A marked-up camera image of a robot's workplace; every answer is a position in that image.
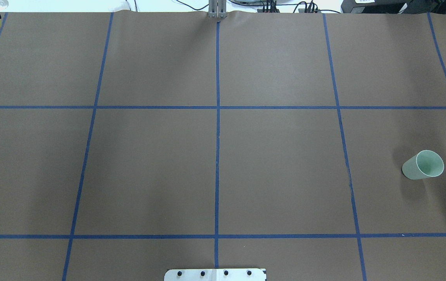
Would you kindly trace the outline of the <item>green plastic cup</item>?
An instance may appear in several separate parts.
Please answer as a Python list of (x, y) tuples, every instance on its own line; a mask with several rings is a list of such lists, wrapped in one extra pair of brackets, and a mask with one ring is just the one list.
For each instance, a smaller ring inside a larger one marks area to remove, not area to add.
[(444, 172), (444, 162), (434, 151), (420, 151), (402, 165), (403, 175), (411, 180), (434, 178)]

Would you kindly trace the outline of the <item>black box with label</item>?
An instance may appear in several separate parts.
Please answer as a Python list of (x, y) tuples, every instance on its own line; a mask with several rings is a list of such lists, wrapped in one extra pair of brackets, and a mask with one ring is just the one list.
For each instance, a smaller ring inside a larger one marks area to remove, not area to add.
[(406, 0), (343, 0), (343, 14), (397, 14)]

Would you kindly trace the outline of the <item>aluminium frame post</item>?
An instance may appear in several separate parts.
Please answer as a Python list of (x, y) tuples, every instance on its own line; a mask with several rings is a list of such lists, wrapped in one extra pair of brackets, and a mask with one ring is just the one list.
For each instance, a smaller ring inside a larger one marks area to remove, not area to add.
[(209, 0), (208, 17), (223, 19), (228, 16), (226, 0)]

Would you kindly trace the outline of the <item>white pedestal column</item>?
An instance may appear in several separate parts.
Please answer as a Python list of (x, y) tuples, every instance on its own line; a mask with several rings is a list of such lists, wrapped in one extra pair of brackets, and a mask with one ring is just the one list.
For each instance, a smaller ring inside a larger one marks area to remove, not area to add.
[(265, 269), (174, 269), (166, 271), (164, 281), (267, 281)]

